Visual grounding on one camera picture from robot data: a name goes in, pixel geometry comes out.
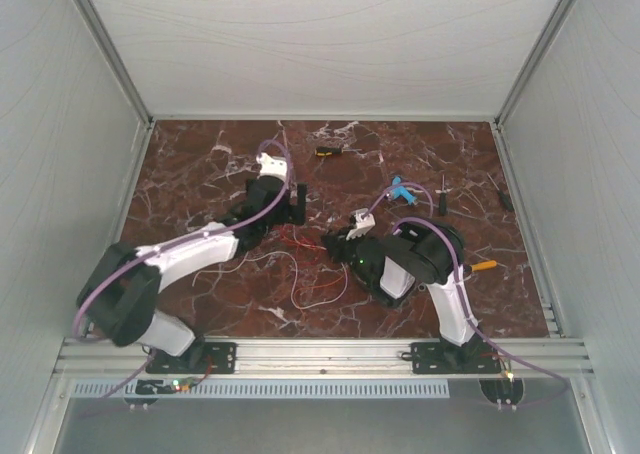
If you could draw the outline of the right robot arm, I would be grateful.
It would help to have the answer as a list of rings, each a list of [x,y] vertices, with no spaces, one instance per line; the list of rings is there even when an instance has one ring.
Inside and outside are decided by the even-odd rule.
[[[488,346],[478,335],[464,284],[464,241],[450,225],[410,218],[390,234],[370,235],[352,224],[321,237],[330,259],[349,268],[372,297],[388,307],[399,306],[418,286],[431,296],[439,322],[439,341],[418,344],[403,356],[414,371],[432,368],[442,373],[492,373],[483,357]]]

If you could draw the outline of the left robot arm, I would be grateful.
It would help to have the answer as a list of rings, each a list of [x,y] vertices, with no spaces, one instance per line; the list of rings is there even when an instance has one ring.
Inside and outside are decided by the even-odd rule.
[[[109,246],[78,295],[73,326],[88,319],[117,347],[140,344],[184,372],[199,369],[204,340],[158,308],[159,294],[184,277],[249,253],[276,226],[303,224],[306,195],[304,183],[290,191],[285,181],[261,175],[247,181],[242,201],[196,231],[155,245]]]

